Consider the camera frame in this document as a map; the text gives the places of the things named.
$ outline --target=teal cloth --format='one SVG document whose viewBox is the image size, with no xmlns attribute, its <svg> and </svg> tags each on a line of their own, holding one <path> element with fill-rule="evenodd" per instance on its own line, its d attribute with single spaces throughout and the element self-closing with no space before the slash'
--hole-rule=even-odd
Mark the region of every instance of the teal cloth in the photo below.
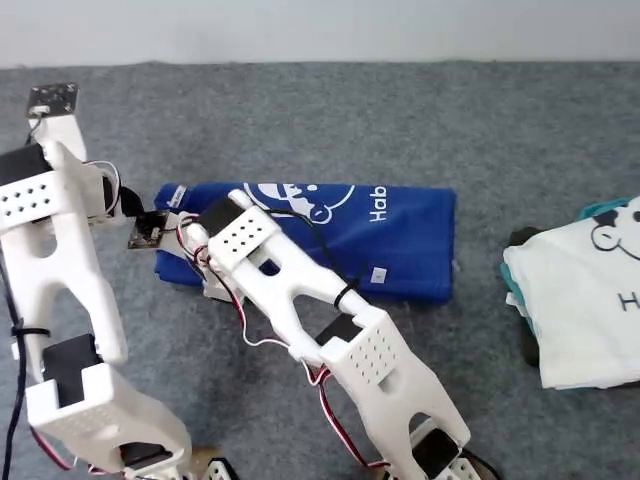
<svg viewBox="0 0 640 480">
<path fill-rule="evenodd" d="M 622 205 L 625 205 L 631 201 L 634 197 L 625 197 L 618 198 L 616 200 L 611 200 L 609 202 L 601 202 L 594 203 L 593 205 L 588 205 L 580 210 L 578 214 L 578 218 L 576 221 L 584 220 L 585 218 L 595 217 L 596 215 L 600 215 L 601 213 L 608 212 L 609 210 L 613 210 L 614 208 L 618 208 Z"/>
</svg>

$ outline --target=white folded cloth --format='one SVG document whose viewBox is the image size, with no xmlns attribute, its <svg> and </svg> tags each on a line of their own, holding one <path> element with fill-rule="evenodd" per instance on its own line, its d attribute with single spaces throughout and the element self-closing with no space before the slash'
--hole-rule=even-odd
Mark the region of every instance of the white folded cloth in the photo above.
<svg viewBox="0 0 640 480">
<path fill-rule="evenodd" d="M 538 339 L 543 387 L 640 379 L 640 197 L 509 247 L 504 261 Z"/>
</svg>

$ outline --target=white robotic arm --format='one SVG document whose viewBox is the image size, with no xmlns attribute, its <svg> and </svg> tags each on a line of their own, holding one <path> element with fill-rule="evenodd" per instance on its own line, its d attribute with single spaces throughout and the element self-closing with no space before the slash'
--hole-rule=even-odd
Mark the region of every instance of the white robotic arm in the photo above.
<svg viewBox="0 0 640 480">
<path fill-rule="evenodd" d="M 294 359 L 335 376 L 392 477 L 433 479 L 444 472 L 449 476 L 442 478 L 455 478 L 449 466 L 469 441 L 469 429 L 387 312 L 316 264 L 239 190 L 178 230 L 195 266 L 243 292 L 269 318 Z M 277 266 L 275 275 L 261 271 L 266 261 Z M 342 315 L 314 339 L 296 313 L 297 295 L 328 303 L 338 298 Z M 429 420 L 410 434 L 409 423 L 417 414 Z"/>
<path fill-rule="evenodd" d="M 184 424 L 114 368 L 127 345 L 89 225 L 121 221 L 120 185 L 108 176 L 114 190 L 105 202 L 106 174 L 86 161 L 76 95 L 75 84 L 34 87 L 29 117 L 37 143 L 0 157 L 0 242 L 37 382 L 26 389 L 29 423 L 106 472 L 191 480 Z M 42 249 L 48 236 L 57 243 L 50 254 Z M 51 329 L 53 301 L 65 288 L 89 313 L 93 334 L 53 343 L 37 332 Z"/>
</svg>

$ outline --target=red and white wire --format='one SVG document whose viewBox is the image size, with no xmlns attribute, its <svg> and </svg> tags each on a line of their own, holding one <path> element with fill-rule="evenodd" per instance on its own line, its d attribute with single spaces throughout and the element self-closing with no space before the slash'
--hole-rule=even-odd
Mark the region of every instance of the red and white wire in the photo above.
<svg viewBox="0 0 640 480">
<path fill-rule="evenodd" d="M 31 435 L 33 439 L 36 441 L 38 446 L 47 454 L 47 456 L 55 463 L 60 469 L 69 471 L 73 470 L 78 463 L 78 457 L 73 459 L 73 463 L 67 462 L 62 456 L 56 451 L 53 445 L 51 445 L 46 438 L 44 438 L 40 433 L 33 427 L 30 427 Z"/>
<path fill-rule="evenodd" d="M 320 382 L 322 382 L 322 376 L 329 371 L 327 367 L 323 365 L 322 367 L 320 367 L 320 370 L 318 370 L 318 373 L 314 374 L 311 371 L 311 367 L 309 367 L 309 365 L 307 365 L 306 362 L 302 362 L 302 366 L 304 367 L 307 373 L 307 381 L 309 382 L 309 385 L 311 385 L 312 387 L 317 387 L 320 384 Z"/>
<path fill-rule="evenodd" d="M 273 343 L 275 345 L 279 345 L 286 349 L 289 348 L 289 345 L 284 343 L 282 340 L 278 340 L 276 338 L 263 338 L 262 340 L 258 340 L 257 342 L 253 342 L 249 340 L 247 338 L 247 315 L 244 313 L 244 308 L 242 307 L 242 304 L 240 303 L 238 296 L 235 293 L 233 293 L 233 290 L 231 289 L 229 289 L 229 292 L 231 293 L 231 302 L 233 303 L 233 306 L 237 310 L 238 315 L 240 316 L 240 321 L 242 322 L 242 340 L 244 340 L 244 343 L 246 343 L 250 347 L 259 347 L 260 345 Z"/>
<path fill-rule="evenodd" d="M 329 424 L 331 425 L 333 430 L 336 432 L 336 434 L 338 435 L 338 437 L 340 438 L 344 446 L 347 447 L 347 450 L 349 450 L 349 453 L 351 453 L 353 458 L 355 458 L 356 461 L 363 467 L 382 468 L 382 467 L 389 466 L 389 462 L 385 462 L 384 460 L 380 460 L 377 462 L 367 462 L 364 459 L 364 457 L 360 454 L 360 452 L 358 451 L 358 448 L 353 443 L 353 440 L 351 440 L 351 437 L 349 437 L 349 434 L 342 427 L 342 425 L 334 415 L 333 410 L 331 410 L 331 406 L 329 405 L 329 400 L 327 399 L 327 394 L 324 390 L 324 384 L 331 377 L 331 372 L 329 370 L 325 370 L 325 372 L 319 375 L 319 377 L 320 377 L 320 381 L 318 383 L 318 395 L 320 396 L 320 405 L 322 406 L 322 410 L 324 411 L 324 414 L 327 417 Z"/>
<path fill-rule="evenodd" d="M 109 475 L 109 472 L 105 472 L 104 470 L 96 467 L 95 465 L 89 465 L 87 472 L 89 473 L 89 475 L 96 475 L 96 476 Z"/>
</svg>

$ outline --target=folded blue bag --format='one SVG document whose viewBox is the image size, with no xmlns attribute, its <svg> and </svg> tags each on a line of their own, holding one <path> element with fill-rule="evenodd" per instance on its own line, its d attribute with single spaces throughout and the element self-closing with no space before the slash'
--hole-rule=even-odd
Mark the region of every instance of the folded blue bag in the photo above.
<svg viewBox="0 0 640 480">
<path fill-rule="evenodd" d="M 155 206 L 201 213 L 238 188 L 263 208 L 294 210 L 321 231 L 341 273 L 369 296 L 441 304 L 452 294 L 455 193 L 450 189 L 368 185 L 209 183 L 164 185 Z M 311 228 L 276 216 L 282 230 L 316 262 L 329 266 Z M 158 251 L 156 273 L 199 286 L 186 261 Z"/>
</svg>

